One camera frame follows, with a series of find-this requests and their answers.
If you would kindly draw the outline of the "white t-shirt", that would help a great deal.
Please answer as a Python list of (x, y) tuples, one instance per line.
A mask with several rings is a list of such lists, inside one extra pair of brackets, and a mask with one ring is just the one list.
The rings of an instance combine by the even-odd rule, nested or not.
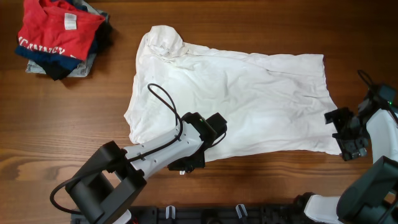
[(141, 144), (175, 126), (178, 114), (221, 114), (226, 137), (207, 161), (274, 151), (340, 152), (324, 114), (336, 106), (326, 87), (322, 54), (264, 55), (189, 44), (170, 26), (154, 26), (136, 54), (136, 74), (125, 119)]

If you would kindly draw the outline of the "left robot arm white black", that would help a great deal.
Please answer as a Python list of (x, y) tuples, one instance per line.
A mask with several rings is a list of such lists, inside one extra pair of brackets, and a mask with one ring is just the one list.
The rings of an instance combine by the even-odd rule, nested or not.
[(127, 222), (128, 208), (159, 170), (192, 172), (205, 166), (205, 151), (226, 132), (216, 113), (204, 119), (187, 113), (182, 124), (135, 146), (102, 145), (74, 175), (66, 191), (88, 223)]

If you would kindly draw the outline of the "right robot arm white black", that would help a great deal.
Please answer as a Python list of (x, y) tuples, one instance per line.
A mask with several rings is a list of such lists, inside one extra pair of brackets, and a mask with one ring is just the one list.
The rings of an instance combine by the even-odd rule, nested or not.
[(372, 149), (373, 165), (340, 196), (314, 193), (299, 195), (296, 213), (310, 223), (397, 223), (397, 106), (396, 90), (388, 85), (371, 85), (358, 113), (339, 108), (325, 113), (333, 124), (344, 161), (366, 156)]

